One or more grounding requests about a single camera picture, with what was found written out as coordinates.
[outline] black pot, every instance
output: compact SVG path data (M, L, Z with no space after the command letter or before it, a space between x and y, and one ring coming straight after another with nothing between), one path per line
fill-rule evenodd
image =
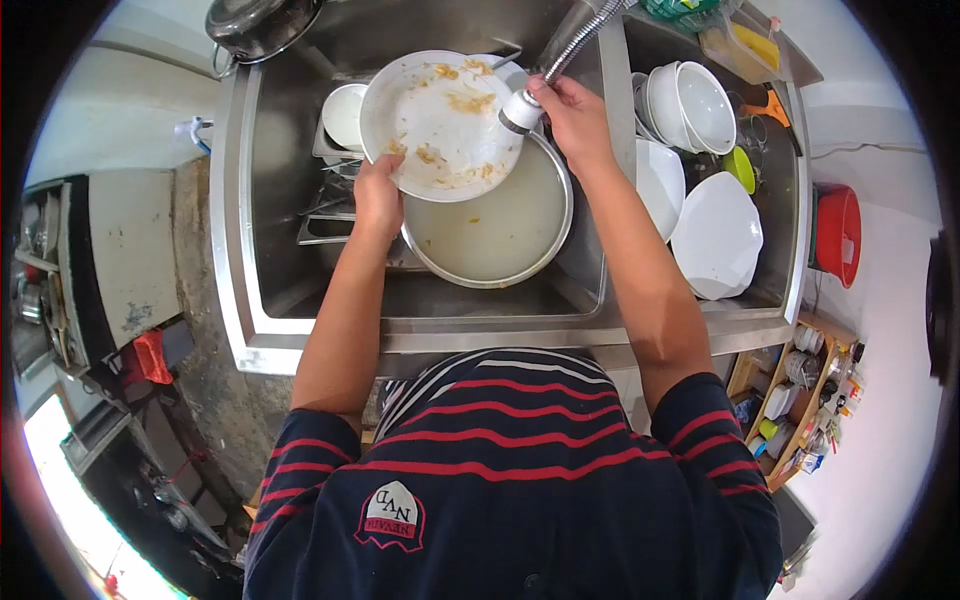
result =
M283 52L302 36L324 0L214 0L206 12L206 34L214 41L210 70L220 79L239 64L261 62ZM223 48L230 59L217 68Z

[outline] pot handle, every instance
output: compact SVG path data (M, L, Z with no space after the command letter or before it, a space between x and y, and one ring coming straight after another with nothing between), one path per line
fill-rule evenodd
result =
M223 69L217 68L217 55L220 53L221 45L214 42L213 52L210 54L210 74L213 75L213 79L221 80L227 75L231 74L237 66L236 57L233 54L228 54L229 59L227 59L227 64L224 65Z

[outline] yellow cup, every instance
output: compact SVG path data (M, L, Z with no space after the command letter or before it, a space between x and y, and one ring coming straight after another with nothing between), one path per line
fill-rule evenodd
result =
M736 177L736 180L740 182L743 189L747 190L748 194L756 192L754 165L750 164L750 159L747 158L747 153L743 148L736 146L733 148L733 152L724 156L723 168L724 171L729 171Z
M778 429L777 424L769 419L764 419L760 422L760 435L763 436L764 440L770 440L770 438L774 437Z

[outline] flexible faucet hose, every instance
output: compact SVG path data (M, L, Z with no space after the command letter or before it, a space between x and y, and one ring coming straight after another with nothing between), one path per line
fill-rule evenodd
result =
M595 14L586 25L577 30L577 33L566 44L564 50L543 74L544 83L553 85L557 79L560 78L566 66L570 64L570 61L583 50L587 42L597 35L600 29L607 24L607 21L613 18L617 11L623 6L623 2L624 0L607 0L600 10L597 11L597 14Z

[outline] red bucket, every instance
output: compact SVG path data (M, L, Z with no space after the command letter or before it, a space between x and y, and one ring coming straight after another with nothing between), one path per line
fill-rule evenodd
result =
M860 265L860 204L846 185L834 186L817 204L818 265L853 285Z

